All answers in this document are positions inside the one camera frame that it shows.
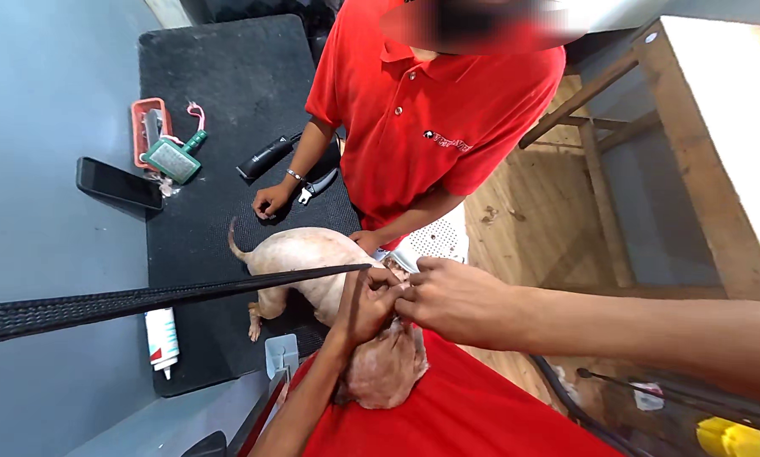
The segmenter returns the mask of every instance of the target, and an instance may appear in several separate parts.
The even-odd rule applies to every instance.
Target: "hand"
[[[396,312],[458,344],[514,350],[526,344],[530,288],[508,286],[476,267],[421,257],[421,273],[395,303]]]
[[[351,348],[374,338],[403,294],[399,279],[385,268],[347,273],[331,332],[345,336]]]
[[[293,189],[294,187],[281,183],[256,192],[253,199],[253,211],[255,211],[255,215],[259,216],[259,219],[269,219],[271,215],[275,214],[276,211],[280,210],[287,203]],[[262,209],[265,203],[269,203],[269,206]]]
[[[366,254],[374,254],[378,247],[387,242],[374,230],[360,230],[349,235],[349,239],[356,242],[360,249],[366,251]]]

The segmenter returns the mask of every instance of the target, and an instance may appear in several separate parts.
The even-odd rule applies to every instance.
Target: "silver bracelet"
[[[297,179],[298,181],[303,181],[303,177],[301,177],[300,174],[296,173],[295,171],[290,170],[289,168],[286,169],[286,173],[293,178]]]

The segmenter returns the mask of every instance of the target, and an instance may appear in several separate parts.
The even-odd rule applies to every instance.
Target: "shirt collar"
[[[414,60],[411,47],[385,38],[380,51],[380,59],[383,62],[397,62],[406,58]],[[422,70],[437,81],[456,82],[470,70],[478,59],[479,56],[477,55],[440,55],[430,62],[423,63]]]

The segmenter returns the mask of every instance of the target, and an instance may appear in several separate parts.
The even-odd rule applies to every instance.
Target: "nail clipper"
[[[326,189],[329,184],[334,181],[334,176],[337,174],[337,168],[326,173],[326,176],[322,177],[316,182],[307,182],[304,188],[301,190],[301,196],[298,197],[298,203],[306,205],[309,203],[309,199],[316,196]]]

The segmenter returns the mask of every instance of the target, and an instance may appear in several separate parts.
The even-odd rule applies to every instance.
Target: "black grooming table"
[[[295,227],[326,227],[343,234],[359,230],[339,173],[308,206],[299,204],[296,195],[264,223],[251,209],[255,191],[283,179],[291,156],[253,183],[235,169],[273,139],[301,130],[309,119],[304,102],[315,69],[298,17],[145,33],[139,53],[141,97],[164,99],[178,137],[187,140],[196,131],[197,119],[185,112],[188,101],[197,102],[207,115],[207,140],[194,155],[202,168],[146,224],[151,287],[247,277],[227,246],[233,216],[239,218],[236,241],[244,251]],[[339,159],[330,148],[310,178],[324,175]],[[290,295],[282,316],[263,321],[260,339],[250,342],[247,304],[256,300],[253,293],[176,308],[181,354],[171,380],[154,374],[156,392],[169,397],[262,370],[263,341],[273,336],[295,333],[302,356],[320,347],[327,328],[297,294]]]

